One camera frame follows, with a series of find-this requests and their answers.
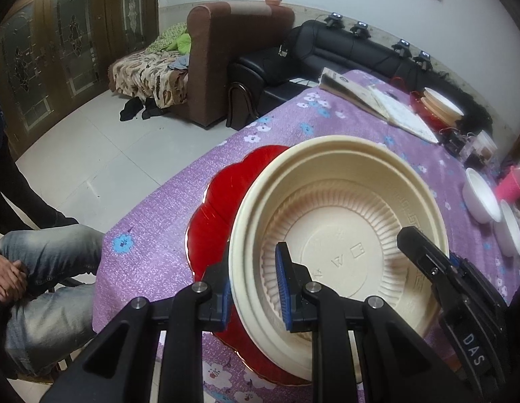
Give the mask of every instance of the pink cup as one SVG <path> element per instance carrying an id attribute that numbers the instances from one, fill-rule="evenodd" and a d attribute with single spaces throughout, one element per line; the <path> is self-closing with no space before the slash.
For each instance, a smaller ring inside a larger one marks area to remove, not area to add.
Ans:
<path id="1" fill-rule="evenodd" d="M 512 167 L 510 172 L 501 181 L 494 190 L 497 200 L 506 200 L 508 203 L 514 203 L 520 198 L 520 169 Z"/>

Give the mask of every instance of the table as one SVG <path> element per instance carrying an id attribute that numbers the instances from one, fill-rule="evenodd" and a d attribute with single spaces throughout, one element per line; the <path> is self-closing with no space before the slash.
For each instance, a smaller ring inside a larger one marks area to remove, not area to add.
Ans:
<path id="1" fill-rule="evenodd" d="M 358 70 L 346 76 L 375 84 L 409 104 L 409 96 Z M 510 301 L 520 270 L 503 258 L 491 225 L 476 223 L 465 207 L 463 165 L 443 147 L 387 125 L 349 102 L 319 88 L 251 123 L 172 177 L 114 226 L 103 240 L 94 298 L 93 327 L 103 327 L 133 297 L 159 300 L 192 282 L 185 256 L 185 230 L 211 178 L 262 145 L 294 145 L 324 135 L 352 135 L 384 144 L 405 159 L 430 187 L 446 224 L 450 249 L 470 259 Z M 426 340 L 445 355 L 452 352 L 435 326 Z M 312 387 L 276 386 L 258 378 L 213 335 L 203 336 L 204 390 L 215 400 L 238 403 L 308 402 Z"/>

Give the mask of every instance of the cabinet door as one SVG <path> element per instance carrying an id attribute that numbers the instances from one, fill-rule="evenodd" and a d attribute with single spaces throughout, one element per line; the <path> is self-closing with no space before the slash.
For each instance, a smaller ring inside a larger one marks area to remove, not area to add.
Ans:
<path id="1" fill-rule="evenodd" d="M 44 0 L 44 9 L 49 77 L 65 116 L 107 89 L 105 9 L 103 0 Z"/>
<path id="2" fill-rule="evenodd" d="M 146 48 L 157 37 L 157 0 L 106 0 L 113 26 L 109 41 L 113 59 Z"/>
<path id="3" fill-rule="evenodd" d="M 18 154 L 61 118 L 47 78 L 42 12 L 43 0 L 17 0 L 0 26 L 0 104 Z"/>

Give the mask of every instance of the black leather sofa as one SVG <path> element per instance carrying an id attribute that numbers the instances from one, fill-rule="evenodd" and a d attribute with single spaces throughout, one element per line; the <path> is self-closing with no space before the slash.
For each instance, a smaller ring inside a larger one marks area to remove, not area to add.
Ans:
<path id="1" fill-rule="evenodd" d="M 463 132 L 484 129 L 492 135 L 489 113 L 472 96 L 412 59 L 400 58 L 392 48 L 312 20 L 294 28 L 282 46 L 286 57 L 279 55 L 279 47 L 268 48 L 240 56 L 228 66 L 227 126 L 239 130 L 299 95 L 306 87 L 289 80 L 317 80 L 327 67 L 339 73 L 363 70 L 385 82 L 400 77 L 409 92 L 433 88 L 464 111 Z"/>

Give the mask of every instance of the brown sofa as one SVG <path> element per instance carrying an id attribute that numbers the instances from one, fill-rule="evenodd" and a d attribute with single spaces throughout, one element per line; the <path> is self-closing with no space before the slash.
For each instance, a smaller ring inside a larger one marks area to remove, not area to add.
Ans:
<path id="1" fill-rule="evenodd" d="M 207 127 L 228 114 L 228 64 L 244 53 L 283 42 L 293 10 L 256 1 L 218 1 L 194 7 L 187 17 L 192 47 L 187 102 L 172 106 Z"/>

